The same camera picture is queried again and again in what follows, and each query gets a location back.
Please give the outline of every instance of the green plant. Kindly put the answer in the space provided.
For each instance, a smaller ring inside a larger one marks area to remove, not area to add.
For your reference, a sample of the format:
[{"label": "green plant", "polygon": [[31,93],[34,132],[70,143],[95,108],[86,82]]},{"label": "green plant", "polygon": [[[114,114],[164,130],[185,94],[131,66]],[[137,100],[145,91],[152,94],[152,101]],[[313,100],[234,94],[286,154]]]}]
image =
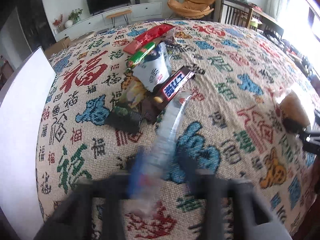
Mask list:
[{"label": "green plant", "polygon": [[75,10],[72,10],[72,12],[69,14],[68,16],[68,20],[76,20],[80,17],[80,15],[82,14],[82,9],[78,8]]}]

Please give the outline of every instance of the cardboard box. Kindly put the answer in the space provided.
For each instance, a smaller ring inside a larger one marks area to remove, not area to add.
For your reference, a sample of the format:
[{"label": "cardboard box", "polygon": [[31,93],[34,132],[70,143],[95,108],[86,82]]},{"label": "cardboard box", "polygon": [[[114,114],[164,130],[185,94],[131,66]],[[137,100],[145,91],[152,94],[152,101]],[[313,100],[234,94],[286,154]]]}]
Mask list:
[{"label": "cardboard box", "polygon": [[57,43],[51,45],[49,48],[47,48],[44,51],[44,54],[47,57],[47,59],[50,59],[53,54],[57,54],[63,49],[66,49],[68,47],[69,42],[70,42],[70,38],[65,37],[62,40],[58,41]]}]

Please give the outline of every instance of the logo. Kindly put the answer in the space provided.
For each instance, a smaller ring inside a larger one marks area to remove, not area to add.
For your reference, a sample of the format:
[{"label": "logo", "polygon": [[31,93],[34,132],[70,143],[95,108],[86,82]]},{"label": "logo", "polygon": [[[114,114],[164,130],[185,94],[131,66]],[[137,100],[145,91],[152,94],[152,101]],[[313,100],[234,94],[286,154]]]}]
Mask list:
[{"label": "logo", "polygon": [[183,80],[184,74],[180,71],[169,83],[162,89],[162,92],[169,100],[175,95],[175,89],[178,87],[179,83]]}]

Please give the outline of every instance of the wooden stool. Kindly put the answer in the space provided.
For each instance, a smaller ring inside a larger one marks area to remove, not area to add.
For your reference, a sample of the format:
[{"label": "wooden stool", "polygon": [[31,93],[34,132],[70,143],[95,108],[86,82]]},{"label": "wooden stool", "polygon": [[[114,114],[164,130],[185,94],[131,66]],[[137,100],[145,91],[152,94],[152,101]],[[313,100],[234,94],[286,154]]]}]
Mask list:
[{"label": "wooden stool", "polygon": [[123,15],[124,17],[124,20],[126,22],[126,24],[128,25],[129,24],[129,20],[128,20],[128,16],[127,16],[127,13],[132,13],[132,11],[129,9],[129,10],[125,10],[123,12],[117,12],[117,13],[114,13],[114,14],[109,14],[106,16],[107,19],[111,18],[111,21],[112,21],[112,26],[115,28],[116,26],[116,19],[115,17],[118,17],[118,16],[121,16]]}]

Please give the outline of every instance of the green snack package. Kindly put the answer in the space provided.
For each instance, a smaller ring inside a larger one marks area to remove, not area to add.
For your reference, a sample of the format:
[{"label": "green snack package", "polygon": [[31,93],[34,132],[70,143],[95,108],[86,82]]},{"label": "green snack package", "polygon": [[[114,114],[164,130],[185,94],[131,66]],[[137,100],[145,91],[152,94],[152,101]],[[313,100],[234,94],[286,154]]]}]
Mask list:
[{"label": "green snack package", "polygon": [[156,44],[154,42],[149,42],[147,45],[139,49],[129,60],[127,61],[127,68],[134,69],[140,61],[155,48]]}]

